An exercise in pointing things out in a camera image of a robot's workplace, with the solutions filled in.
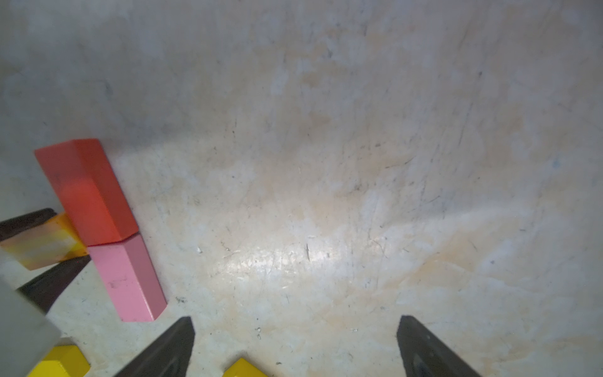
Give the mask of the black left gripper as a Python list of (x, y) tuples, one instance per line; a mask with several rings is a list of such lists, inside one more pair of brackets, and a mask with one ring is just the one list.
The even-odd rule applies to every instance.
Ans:
[[(56, 216), (44, 208), (0, 222), (8, 240)], [(46, 316), (64, 290), (91, 261), (89, 255), (56, 264), (21, 287), (1, 279), (1, 375), (26, 376), (53, 348), (61, 331)]]

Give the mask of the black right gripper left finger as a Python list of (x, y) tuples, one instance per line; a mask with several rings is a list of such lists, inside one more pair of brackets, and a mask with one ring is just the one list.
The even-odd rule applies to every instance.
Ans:
[(120, 370), (116, 377), (185, 377), (193, 353), (195, 335), (191, 317), (181, 317)]

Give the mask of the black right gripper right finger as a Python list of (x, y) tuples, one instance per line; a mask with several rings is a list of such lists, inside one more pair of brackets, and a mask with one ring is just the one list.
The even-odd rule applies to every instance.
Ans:
[(408, 377), (481, 376), (413, 316), (400, 318), (397, 344)]

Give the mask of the orange cylinder block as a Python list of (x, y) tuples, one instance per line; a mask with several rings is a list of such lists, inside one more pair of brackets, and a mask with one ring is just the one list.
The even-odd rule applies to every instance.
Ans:
[(66, 213), (2, 241), (1, 249), (28, 270), (88, 255)]

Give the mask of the long yellow block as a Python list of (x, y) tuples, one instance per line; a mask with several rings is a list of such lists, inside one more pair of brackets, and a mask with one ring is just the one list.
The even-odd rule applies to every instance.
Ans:
[(267, 377), (260, 369), (255, 367), (245, 358), (239, 358), (230, 367), (228, 367), (223, 377)]
[(84, 377), (90, 364), (74, 345), (53, 347), (28, 374), (28, 377)]

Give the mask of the red block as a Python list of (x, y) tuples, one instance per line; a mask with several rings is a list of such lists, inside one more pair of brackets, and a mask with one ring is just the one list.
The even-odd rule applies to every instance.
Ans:
[(99, 140), (50, 145), (36, 149), (35, 158), (86, 246), (117, 243), (139, 232)]

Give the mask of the light pink block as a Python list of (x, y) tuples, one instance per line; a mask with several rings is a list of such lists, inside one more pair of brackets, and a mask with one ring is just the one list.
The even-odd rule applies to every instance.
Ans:
[(151, 322), (165, 311), (167, 301), (141, 234), (88, 252), (123, 322)]

